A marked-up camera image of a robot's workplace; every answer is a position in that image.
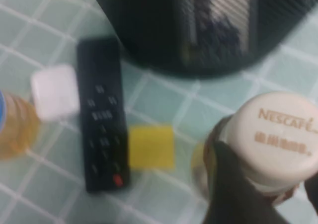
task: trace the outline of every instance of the tiled surface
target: tiled surface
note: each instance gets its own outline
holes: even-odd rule
[[[0,19],[0,89],[22,97],[35,70],[76,67],[79,38],[114,33],[95,0],[0,0]],[[254,95],[291,90],[317,101],[317,21],[318,9],[270,58],[222,79],[174,79],[123,62],[127,123],[172,123],[176,169],[133,172],[130,188],[90,196],[77,118],[46,124],[27,155],[0,162],[0,224],[199,224],[207,204],[191,187],[195,143]],[[304,192],[277,209],[293,224],[318,223]]]

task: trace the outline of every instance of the remote control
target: remote control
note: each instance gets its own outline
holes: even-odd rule
[[[117,39],[81,41],[77,60],[86,190],[123,188],[130,170]]]

